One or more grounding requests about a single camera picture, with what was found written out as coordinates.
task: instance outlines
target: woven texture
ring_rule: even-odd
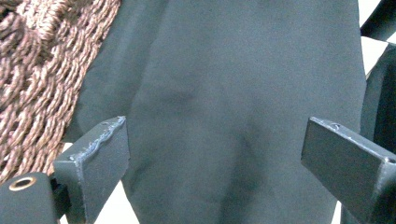
[[[120,0],[0,0],[0,184],[51,172]]]

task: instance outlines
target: wicker basket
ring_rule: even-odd
[[[120,0],[0,0],[0,184],[51,172]]]

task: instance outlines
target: cloth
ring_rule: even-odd
[[[306,123],[358,132],[364,90],[357,1],[122,1],[66,140],[127,116],[140,223],[330,223]]]

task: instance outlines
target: brown woven material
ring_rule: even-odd
[[[0,0],[0,184],[51,172],[120,0]]]

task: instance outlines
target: white floor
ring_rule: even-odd
[[[361,25],[367,20],[369,15],[374,10],[375,6],[380,0],[359,0],[360,13],[361,13]],[[396,43],[396,35],[389,39],[390,42]],[[373,68],[379,56],[383,53],[387,43],[374,41],[369,38],[362,39],[362,50],[364,60],[364,70],[366,74]],[[334,212],[332,224],[340,223],[340,211],[341,204],[338,203]],[[65,217],[61,219],[62,224],[66,224]],[[107,224],[107,223],[129,223],[137,224],[136,216],[134,211],[126,199],[123,191],[122,184],[119,183],[114,189],[112,195],[105,204],[99,218],[97,218],[95,224]]]

